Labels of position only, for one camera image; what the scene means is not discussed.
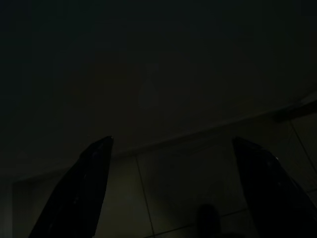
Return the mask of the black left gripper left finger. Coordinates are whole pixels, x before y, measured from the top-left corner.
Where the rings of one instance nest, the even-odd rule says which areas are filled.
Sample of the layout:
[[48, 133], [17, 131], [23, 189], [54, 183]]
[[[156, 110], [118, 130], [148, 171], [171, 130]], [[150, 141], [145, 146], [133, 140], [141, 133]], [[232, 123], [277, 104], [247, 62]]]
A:
[[96, 234], [113, 147], [107, 136], [90, 146], [53, 189], [31, 238], [93, 238]]

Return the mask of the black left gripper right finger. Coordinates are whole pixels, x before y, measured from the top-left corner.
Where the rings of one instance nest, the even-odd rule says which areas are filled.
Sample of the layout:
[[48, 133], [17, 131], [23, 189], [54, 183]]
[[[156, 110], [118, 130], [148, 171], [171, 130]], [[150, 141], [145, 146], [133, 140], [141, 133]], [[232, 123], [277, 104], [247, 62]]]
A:
[[261, 238], [315, 238], [317, 208], [302, 187], [262, 146], [232, 140], [244, 196]]

